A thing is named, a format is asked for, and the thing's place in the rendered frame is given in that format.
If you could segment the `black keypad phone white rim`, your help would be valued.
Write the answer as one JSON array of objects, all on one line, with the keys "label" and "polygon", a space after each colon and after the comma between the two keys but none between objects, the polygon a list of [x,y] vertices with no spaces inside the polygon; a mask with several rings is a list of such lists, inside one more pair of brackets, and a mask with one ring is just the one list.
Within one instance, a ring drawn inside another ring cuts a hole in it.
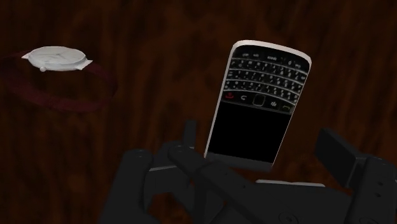
[{"label": "black keypad phone white rim", "polygon": [[257,40],[233,44],[204,157],[270,171],[308,78],[311,58]]}]

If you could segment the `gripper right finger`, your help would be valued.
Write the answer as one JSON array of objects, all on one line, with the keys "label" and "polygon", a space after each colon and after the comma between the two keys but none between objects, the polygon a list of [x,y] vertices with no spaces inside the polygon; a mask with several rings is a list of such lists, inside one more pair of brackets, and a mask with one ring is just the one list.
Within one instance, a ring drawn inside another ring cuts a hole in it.
[{"label": "gripper right finger", "polygon": [[340,186],[353,191],[344,224],[395,224],[397,168],[387,160],[359,152],[331,129],[321,129],[317,159]]}]

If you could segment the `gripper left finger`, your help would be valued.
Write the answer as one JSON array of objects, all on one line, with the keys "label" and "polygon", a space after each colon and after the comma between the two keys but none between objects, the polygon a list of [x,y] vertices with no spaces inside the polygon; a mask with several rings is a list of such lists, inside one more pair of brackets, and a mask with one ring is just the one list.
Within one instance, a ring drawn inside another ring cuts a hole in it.
[{"label": "gripper left finger", "polygon": [[123,154],[98,224],[160,224],[147,213],[152,197],[171,193],[192,216],[193,224],[236,224],[236,212],[200,183],[187,167],[200,161],[194,152],[196,121],[188,120],[181,141]]}]

